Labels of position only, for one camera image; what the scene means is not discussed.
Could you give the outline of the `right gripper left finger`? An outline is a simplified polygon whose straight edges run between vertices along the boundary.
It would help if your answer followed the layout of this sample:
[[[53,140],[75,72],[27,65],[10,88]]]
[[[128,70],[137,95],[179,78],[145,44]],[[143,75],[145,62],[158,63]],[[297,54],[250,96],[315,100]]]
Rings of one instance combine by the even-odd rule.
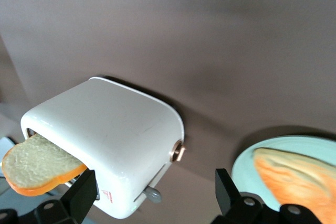
[[[96,177],[86,170],[60,199],[48,200],[34,210],[36,223],[82,223],[96,200]]]

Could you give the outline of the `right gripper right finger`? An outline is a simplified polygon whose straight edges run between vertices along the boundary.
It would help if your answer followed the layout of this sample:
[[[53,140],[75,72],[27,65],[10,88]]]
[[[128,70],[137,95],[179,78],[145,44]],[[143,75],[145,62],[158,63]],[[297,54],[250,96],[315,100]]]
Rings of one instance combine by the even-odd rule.
[[[212,224],[259,223],[262,204],[253,197],[242,196],[224,168],[215,171],[215,196],[222,214]]]

